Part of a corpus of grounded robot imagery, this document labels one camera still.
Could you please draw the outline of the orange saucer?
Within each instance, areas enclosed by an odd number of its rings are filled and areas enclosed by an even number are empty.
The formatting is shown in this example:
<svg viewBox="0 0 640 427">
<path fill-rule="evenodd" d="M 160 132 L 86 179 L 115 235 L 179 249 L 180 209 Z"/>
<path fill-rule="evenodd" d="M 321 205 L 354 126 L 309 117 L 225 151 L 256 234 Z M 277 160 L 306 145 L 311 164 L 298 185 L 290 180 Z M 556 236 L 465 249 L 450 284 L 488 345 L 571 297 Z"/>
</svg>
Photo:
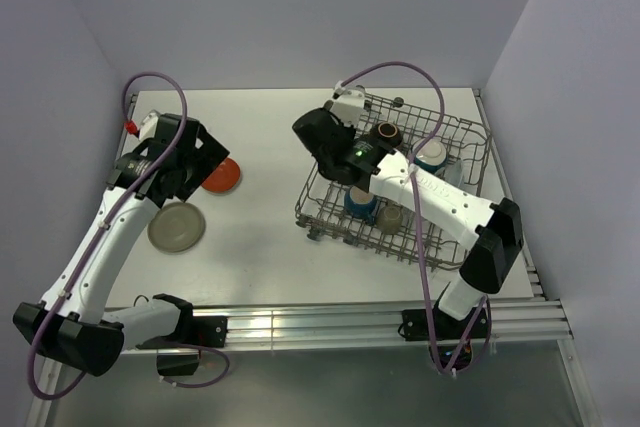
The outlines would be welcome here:
<svg viewBox="0 0 640 427">
<path fill-rule="evenodd" d="M 239 184 L 241 178 L 239 164 L 228 157 L 202 182 L 201 187 L 209 193 L 226 194 Z"/>
</svg>

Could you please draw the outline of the light blue scalloped plate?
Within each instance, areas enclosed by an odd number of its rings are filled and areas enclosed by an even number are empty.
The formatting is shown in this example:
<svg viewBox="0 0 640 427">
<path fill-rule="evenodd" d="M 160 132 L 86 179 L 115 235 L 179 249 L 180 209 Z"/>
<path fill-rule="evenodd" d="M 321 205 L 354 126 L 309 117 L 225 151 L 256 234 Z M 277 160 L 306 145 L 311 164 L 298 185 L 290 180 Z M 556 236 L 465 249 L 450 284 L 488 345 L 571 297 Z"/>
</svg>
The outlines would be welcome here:
<svg viewBox="0 0 640 427">
<path fill-rule="evenodd" d="M 458 159 L 453 164 L 448 165 L 444 169 L 443 179 L 453 187 L 460 188 L 464 179 L 464 165 Z"/>
</svg>

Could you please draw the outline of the dark teal cup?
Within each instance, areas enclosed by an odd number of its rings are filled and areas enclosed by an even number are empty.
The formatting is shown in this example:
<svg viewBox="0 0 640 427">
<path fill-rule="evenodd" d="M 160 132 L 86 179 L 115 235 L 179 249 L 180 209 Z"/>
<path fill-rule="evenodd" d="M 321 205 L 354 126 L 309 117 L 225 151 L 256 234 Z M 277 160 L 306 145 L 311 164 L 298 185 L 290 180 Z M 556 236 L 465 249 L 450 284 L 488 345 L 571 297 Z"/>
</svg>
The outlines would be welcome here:
<svg viewBox="0 0 640 427">
<path fill-rule="evenodd" d="M 374 194 L 365 192 L 356 186 L 350 187 L 344 196 L 345 211 L 353 218 L 367 224 L 374 222 L 374 211 L 377 204 L 378 199 Z"/>
</svg>

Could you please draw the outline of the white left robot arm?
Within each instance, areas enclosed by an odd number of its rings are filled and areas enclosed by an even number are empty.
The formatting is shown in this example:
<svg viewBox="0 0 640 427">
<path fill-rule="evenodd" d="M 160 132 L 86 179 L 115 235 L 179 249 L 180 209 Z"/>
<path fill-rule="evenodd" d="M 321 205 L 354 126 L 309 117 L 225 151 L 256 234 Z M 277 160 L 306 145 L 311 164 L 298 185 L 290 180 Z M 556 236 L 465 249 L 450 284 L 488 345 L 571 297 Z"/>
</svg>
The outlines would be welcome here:
<svg viewBox="0 0 640 427">
<path fill-rule="evenodd" d="M 95 377 L 126 349 L 164 342 L 183 346 L 195 337 L 193 306 L 175 296 L 157 294 L 146 304 L 105 311 L 131 249 L 162 206 L 184 206 L 229 154 L 199 121 L 188 118 L 168 158 L 120 203 L 169 145 L 181 121 L 175 114 L 150 114 L 147 120 L 151 129 L 115 163 L 100 208 L 63 274 L 39 302 L 21 303 L 13 315 L 39 355 Z"/>
</svg>

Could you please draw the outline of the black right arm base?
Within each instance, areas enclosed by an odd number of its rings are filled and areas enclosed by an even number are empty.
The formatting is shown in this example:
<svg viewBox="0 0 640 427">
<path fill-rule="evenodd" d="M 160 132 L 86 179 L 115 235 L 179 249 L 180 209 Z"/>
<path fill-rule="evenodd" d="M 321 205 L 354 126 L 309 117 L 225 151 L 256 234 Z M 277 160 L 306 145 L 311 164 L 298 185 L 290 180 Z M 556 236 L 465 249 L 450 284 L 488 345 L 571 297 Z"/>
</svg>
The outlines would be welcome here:
<svg viewBox="0 0 640 427">
<path fill-rule="evenodd" d="M 443 369 L 455 362 L 448 369 L 451 375 L 469 369 L 476 355 L 472 342 L 483 340 L 479 355 L 486 352 L 492 334 L 491 311 L 487 307 L 473 308 L 469 315 L 455 320 L 436 308 L 432 309 L 436 340 L 438 341 L 438 357 Z M 429 342 L 429 330 L 424 309 L 406 309 L 401 312 L 402 322 L 397 333 L 406 342 Z"/>
</svg>

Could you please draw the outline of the grey saucer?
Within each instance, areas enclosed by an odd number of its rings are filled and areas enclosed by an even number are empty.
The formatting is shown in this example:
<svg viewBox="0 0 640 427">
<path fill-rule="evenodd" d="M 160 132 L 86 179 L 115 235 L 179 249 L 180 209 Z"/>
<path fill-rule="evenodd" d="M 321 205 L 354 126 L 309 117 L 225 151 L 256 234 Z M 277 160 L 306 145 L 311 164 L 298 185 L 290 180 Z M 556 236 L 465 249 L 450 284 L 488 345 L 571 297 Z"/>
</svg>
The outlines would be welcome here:
<svg viewBox="0 0 640 427">
<path fill-rule="evenodd" d="M 175 202 L 162 207 L 147 227 L 147 237 L 157 250 L 177 254 L 194 247 L 206 231 L 206 220 L 193 204 Z"/>
</svg>

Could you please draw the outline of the brown glazed bowl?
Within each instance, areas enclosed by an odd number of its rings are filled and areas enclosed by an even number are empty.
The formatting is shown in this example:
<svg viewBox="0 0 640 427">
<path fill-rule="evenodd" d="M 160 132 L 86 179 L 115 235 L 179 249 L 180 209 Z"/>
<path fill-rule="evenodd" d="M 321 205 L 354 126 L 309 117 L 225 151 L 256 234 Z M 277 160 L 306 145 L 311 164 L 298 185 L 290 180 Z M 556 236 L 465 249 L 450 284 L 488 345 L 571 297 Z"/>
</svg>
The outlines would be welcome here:
<svg viewBox="0 0 640 427">
<path fill-rule="evenodd" d="M 393 148 L 398 148 L 403 143 L 402 131 L 391 122 L 380 122 L 374 125 L 370 134 Z"/>
</svg>

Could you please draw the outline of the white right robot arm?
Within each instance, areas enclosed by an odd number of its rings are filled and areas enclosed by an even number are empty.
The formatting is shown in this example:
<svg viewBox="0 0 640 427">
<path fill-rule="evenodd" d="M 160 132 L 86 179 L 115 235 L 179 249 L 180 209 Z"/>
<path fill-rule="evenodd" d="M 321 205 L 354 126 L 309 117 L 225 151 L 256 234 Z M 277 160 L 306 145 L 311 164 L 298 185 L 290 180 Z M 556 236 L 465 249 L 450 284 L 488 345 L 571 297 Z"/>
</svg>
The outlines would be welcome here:
<svg viewBox="0 0 640 427">
<path fill-rule="evenodd" d="M 480 300 L 501 290 L 521 252 L 519 206 L 508 198 L 495 203 L 473 196 L 425 171 L 398 150 L 402 135 L 393 124 L 358 136 L 335 114 L 317 108 L 292 129 L 325 179 L 410 209 L 418 223 L 440 227 L 466 250 L 432 315 L 438 333 L 457 335 Z"/>
</svg>

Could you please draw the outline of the white and teal bowl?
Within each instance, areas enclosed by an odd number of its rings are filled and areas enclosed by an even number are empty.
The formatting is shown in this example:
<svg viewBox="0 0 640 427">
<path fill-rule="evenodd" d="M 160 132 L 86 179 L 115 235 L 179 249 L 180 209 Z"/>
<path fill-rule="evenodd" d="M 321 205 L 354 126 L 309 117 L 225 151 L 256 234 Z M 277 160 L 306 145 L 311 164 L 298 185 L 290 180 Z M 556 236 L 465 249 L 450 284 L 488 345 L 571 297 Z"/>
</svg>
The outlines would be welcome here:
<svg viewBox="0 0 640 427">
<path fill-rule="evenodd" d="M 446 165 L 448 152 L 438 139 L 429 140 L 415 155 L 414 163 L 422 170 L 435 174 Z"/>
</svg>

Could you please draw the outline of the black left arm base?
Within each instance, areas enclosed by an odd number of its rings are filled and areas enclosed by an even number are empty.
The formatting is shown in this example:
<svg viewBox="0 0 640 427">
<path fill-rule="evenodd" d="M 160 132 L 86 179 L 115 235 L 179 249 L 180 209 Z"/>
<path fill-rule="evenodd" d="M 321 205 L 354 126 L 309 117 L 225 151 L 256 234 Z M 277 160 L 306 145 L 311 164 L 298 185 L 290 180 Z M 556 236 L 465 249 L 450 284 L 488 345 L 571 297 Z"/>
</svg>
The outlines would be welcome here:
<svg viewBox="0 0 640 427">
<path fill-rule="evenodd" d="M 156 348 L 161 350 L 156 356 L 156 371 L 166 382 L 174 382 L 183 387 L 192 387 L 182 377 L 193 376 L 207 356 L 222 360 L 222 371 L 213 383 L 221 380 L 230 368 L 230 360 L 222 351 L 228 331 L 225 316 L 195 317 L 186 328 L 186 333 L 176 339 L 160 338 Z"/>
</svg>

